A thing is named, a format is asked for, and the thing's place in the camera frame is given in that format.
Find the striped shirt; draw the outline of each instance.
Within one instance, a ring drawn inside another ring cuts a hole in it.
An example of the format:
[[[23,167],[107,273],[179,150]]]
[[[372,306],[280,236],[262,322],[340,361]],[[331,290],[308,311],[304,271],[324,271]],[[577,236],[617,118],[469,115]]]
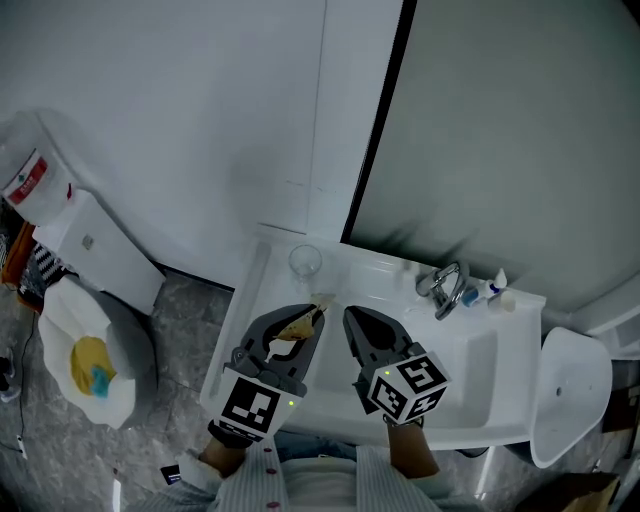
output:
[[[285,478],[272,439],[254,443],[238,471],[222,479],[218,471],[185,452],[178,458],[182,480],[128,512],[291,512]],[[356,469],[357,512],[481,512],[468,497],[451,497],[438,474],[408,480],[389,461],[384,448],[359,446]]]

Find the clear glass cup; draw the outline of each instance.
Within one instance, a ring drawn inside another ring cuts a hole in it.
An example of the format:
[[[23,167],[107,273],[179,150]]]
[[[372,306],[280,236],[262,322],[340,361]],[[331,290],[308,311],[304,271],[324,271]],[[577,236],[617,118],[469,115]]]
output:
[[[289,254],[289,267],[299,281],[306,282],[322,267],[322,254],[313,245],[299,245]]]

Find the yellow sponge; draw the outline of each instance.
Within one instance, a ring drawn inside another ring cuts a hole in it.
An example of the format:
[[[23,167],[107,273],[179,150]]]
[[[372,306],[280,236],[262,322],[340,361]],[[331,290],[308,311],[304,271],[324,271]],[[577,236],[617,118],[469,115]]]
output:
[[[76,341],[71,351],[71,376],[78,389],[85,395],[93,395],[91,392],[93,385],[91,369],[94,366],[102,368],[107,373],[109,382],[116,374],[111,366],[104,341],[92,336],[83,336]]]

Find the small bottle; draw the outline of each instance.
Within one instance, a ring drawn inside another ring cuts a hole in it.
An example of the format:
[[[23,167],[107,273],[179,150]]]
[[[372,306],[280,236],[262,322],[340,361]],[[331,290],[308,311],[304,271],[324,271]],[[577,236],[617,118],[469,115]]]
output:
[[[513,313],[516,310],[516,296],[509,290],[503,290],[498,295],[488,299],[487,306],[493,314]]]
[[[464,292],[464,295],[460,300],[465,306],[470,308],[471,306],[475,306],[479,302],[500,293],[500,290],[505,286],[507,286],[507,276],[505,275],[504,270],[500,269],[493,281],[487,280],[480,283],[478,286],[470,288]]]

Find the soap bottle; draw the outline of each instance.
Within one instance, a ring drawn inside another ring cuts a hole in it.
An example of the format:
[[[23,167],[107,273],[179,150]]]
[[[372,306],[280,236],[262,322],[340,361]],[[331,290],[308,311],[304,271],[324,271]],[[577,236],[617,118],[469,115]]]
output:
[[[505,286],[507,286],[507,276],[505,275],[504,270],[500,269],[493,281],[487,280],[473,288],[469,288],[464,292],[464,295],[460,300],[465,306],[470,308],[483,300],[497,295]]]

